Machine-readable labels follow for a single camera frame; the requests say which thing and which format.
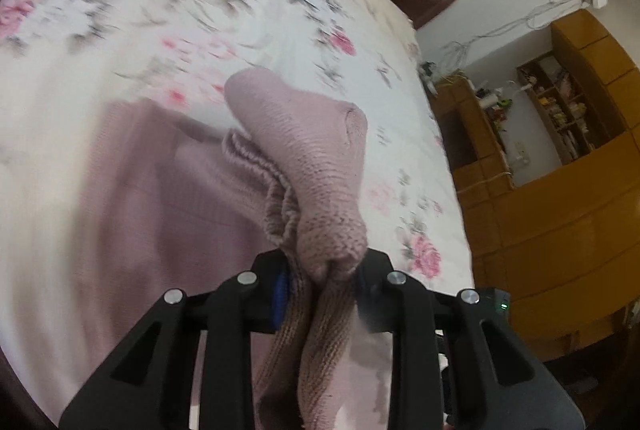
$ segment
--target bed sheet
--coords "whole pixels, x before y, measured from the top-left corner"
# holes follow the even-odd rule
[[[367,115],[369,246],[428,287],[472,285],[408,19],[389,0],[2,0],[0,346],[57,421],[91,372],[72,288],[85,164],[105,104],[150,97],[223,133],[226,78],[261,65]],[[338,428],[386,428],[390,343],[361,334]]]

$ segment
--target metal screw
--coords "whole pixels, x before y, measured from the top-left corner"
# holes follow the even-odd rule
[[[406,282],[406,275],[402,271],[392,271],[386,276],[389,284],[402,285]]]
[[[475,289],[465,289],[460,293],[460,298],[467,304],[477,304],[480,301],[480,295],[478,295],[478,291]]]
[[[238,275],[238,282],[242,285],[250,285],[258,280],[258,276],[253,271],[243,271]]]
[[[177,304],[182,300],[182,296],[182,291],[179,289],[170,289],[164,293],[164,301],[167,302],[167,304]]]

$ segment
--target floral bed sheet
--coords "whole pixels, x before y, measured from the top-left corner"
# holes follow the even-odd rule
[[[104,105],[150,97],[223,133],[226,78],[261,65],[367,115],[370,247],[428,287],[472,285],[407,18],[389,0],[2,0],[0,346],[54,421],[87,375],[71,287],[84,164]],[[355,338],[340,428],[386,428],[390,344]]]

